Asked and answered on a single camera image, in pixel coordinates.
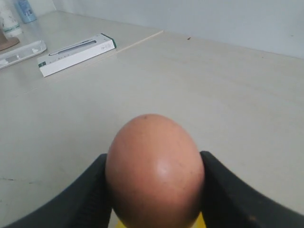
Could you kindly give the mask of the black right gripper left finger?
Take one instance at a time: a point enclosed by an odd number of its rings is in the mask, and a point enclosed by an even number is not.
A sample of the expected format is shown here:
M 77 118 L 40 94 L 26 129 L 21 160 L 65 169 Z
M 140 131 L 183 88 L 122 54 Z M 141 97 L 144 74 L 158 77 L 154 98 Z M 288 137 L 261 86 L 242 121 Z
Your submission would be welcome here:
M 112 207 L 105 182 L 107 155 L 97 159 L 51 201 L 9 228 L 106 228 Z

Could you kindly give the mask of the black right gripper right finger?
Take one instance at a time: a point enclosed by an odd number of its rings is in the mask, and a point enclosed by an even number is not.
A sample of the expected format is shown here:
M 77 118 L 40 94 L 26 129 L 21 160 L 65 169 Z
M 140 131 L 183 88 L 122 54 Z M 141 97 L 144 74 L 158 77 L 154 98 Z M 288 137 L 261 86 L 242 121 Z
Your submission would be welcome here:
M 302 228 L 304 216 L 261 194 L 208 151 L 202 214 L 208 228 Z

